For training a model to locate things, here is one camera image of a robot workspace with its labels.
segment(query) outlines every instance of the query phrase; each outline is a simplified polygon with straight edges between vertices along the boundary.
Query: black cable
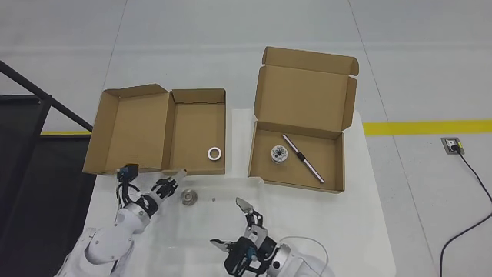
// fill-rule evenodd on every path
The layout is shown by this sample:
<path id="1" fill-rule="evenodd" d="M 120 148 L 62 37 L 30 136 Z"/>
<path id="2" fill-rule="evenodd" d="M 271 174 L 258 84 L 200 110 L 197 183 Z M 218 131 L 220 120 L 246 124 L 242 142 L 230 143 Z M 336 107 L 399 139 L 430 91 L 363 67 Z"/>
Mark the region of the black cable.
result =
<path id="1" fill-rule="evenodd" d="M 492 203 L 492 197 L 490 196 L 490 193 L 489 191 L 487 190 L 487 188 L 485 187 L 485 185 L 482 183 L 482 180 L 480 179 L 480 176 L 474 171 L 473 168 L 471 168 L 470 164 L 468 164 L 467 160 L 464 159 L 463 155 L 461 154 L 461 149 L 458 145 L 453 145 L 451 147 L 451 149 L 453 151 L 456 151 L 458 153 L 458 155 L 461 157 L 461 159 L 463 159 L 463 162 L 468 166 L 468 168 L 475 174 L 475 176 L 477 177 L 477 180 L 478 182 L 480 183 L 480 186 L 482 186 L 482 189 L 484 189 L 485 193 L 487 194 L 487 197 L 489 198 L 490 200 L 490 203 Z M 460 236 L 462 236 L 463 234 L 469 232 L 470 230 L 472 229 L 475 229 L 476 227 L 478 227 L 479 225 L 483 224 L 484 222 L 486 222 L 490 217 L 492 217 L 492 212 L 484 219 L 480 220 L 479 222 L 477 222 L 476 224 L 472 225 L 470 228 L 467 228 L 465 230 L 463 230 L 462 232 L 456 234 L 455 236 L 453 236 L 450 240 L 448 240 L 446 242 L 446 244 L 444 244 L 443 248 L 441 249 L 440 251 L 440 261 L 439 261 L 439 277 L 443 277 L 443 258 L 444 258 L 444 250 L 446 250 L 446 247 L 451 244 L 452 241 L 454 241 L 455 239 L 459 238 Z"/>
<path id="2" fill-rule="evenodd" d="M 117 195 L 116 195 L 116 198 L 117 199 L 120 199 L 121 202 L 123 202 L 124 205 L 127 205 L 128 203 L 130 202 L 133 202 L 130 198 L 130 196 L 128 195 L 128 188 L 132 188 L 134 189 L 136 192 L 140 192 L 140 189 L 138 189 L 137 186 L 133 185 L 133 184 L 130 184 L 130 183 L 127 183 L 127 182 L 122 182 L 118 185 L 118 191 L 117 191 Z"/>

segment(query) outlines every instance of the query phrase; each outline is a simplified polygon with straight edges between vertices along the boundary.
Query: floor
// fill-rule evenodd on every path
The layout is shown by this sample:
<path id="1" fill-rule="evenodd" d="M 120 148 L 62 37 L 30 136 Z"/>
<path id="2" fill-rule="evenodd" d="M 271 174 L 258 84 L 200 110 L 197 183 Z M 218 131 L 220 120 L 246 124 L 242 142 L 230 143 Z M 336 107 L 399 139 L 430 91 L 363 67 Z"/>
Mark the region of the floor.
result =
<path id="1" fill-rule="evenodd" d="M 0 0 L 0 59 L 89 122 L 101 90 L 225 87 L 252 108 L 266 45 L 351 55 L 365 122 L 492 118 L 491 0 Z M 23 93 L 0 75 L 0 94 Z M 47 131 L 79 130 L 52 111 Z M 461 138 L 492 188 L 491 134 Z M 442 245 L 490 212 L 441 135 L 368 137 L 399 277 L 435 277 Z M 492 222 L 444 275 L 492 271 Z"/>

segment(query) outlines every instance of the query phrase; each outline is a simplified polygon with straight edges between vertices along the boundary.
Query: gray floor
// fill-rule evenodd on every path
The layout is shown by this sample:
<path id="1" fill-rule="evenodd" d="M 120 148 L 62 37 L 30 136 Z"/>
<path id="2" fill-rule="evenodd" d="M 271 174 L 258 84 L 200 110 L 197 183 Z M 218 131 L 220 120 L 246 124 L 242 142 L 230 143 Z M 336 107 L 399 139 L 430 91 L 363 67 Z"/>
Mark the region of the gray floor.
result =
<path id="1" fill-rule="evenodd" d="M 0 59 L 89 122 L 103 88 L 225 87 L 252 108 L 266 45 L 355 56 L 365 122 L 492 118 L 491 0 L 0 0 Z M 0 94 L 21 93 L 0 77 Z M 56 112 L 45 130 L 77 130 Z M 492 188 L 491 135 L 457 135 Z M 440 135 L 367 139 L 397 275 L 437 275 L 441 246 L 490 212 Z M 445 276 L 492 271 L 492 224 Z"/>

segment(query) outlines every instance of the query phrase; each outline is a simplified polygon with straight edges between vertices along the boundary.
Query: floor outlet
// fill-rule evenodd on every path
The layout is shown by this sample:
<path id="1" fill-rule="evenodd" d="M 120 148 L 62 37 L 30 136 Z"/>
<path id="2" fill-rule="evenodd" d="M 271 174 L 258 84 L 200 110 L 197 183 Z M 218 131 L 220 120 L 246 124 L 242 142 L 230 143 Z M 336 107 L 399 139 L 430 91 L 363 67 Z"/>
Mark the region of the floor outlet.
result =
<path id="1" fill-rule="evenodd" d="M 451 148 L 453 145 L 458 145 L 460 147 L 461 154 L 464 154 L 463 146 L 458 137 L 443 137 L 440 140 L 443 142 L 444 150 L 446 150 L 447 154 L 454 154 L 454 155 L 458 154 L 458 152 L 454 151 Z"/>

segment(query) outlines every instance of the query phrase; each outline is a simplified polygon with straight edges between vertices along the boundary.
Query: metal rod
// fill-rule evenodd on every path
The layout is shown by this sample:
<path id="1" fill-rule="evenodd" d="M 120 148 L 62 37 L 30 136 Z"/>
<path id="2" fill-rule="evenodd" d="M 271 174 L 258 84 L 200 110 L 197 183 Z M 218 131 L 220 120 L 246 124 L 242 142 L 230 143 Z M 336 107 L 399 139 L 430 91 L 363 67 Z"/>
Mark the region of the metal rod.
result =
<path id="1" fill-rule="evenodd" d="M 318 179 L 319 182 L 324 183 L 324 179 L 321 177 L 319 173 L 317 173 L 316 169 L 314 169 L 313 165 L 306 159 L 306 157 L 299 151 L 298 147 L 287 137 L 287 135 L 282 134 L 285 141 L 289 144 L 289 146 L 295 151 L 298 158 L 307 166 L 307 168 L 311 171 L 311 173 Z"/>
<path id="2" fill-rule="evenodd" d="M 74 122 L 78 123 L 81 127 L 92 132 L 92 125 L 88 124 L 83 118 L 76 115 L 72 110 L 66 108 L 62 103 L 54 99 L 51 95 L 41 90 L 37 85 L 30 82 L 26 77 L 17 73 L 13 68 L 6 65 L 3 61 L 0 61 L 0 72 L 9 77 L 14 82 L 17 82 L 25 89 L 32 92 L 34 95 L 38 96 L 40 99 L 50 101 L 53 108 L 66 115 Z"/>

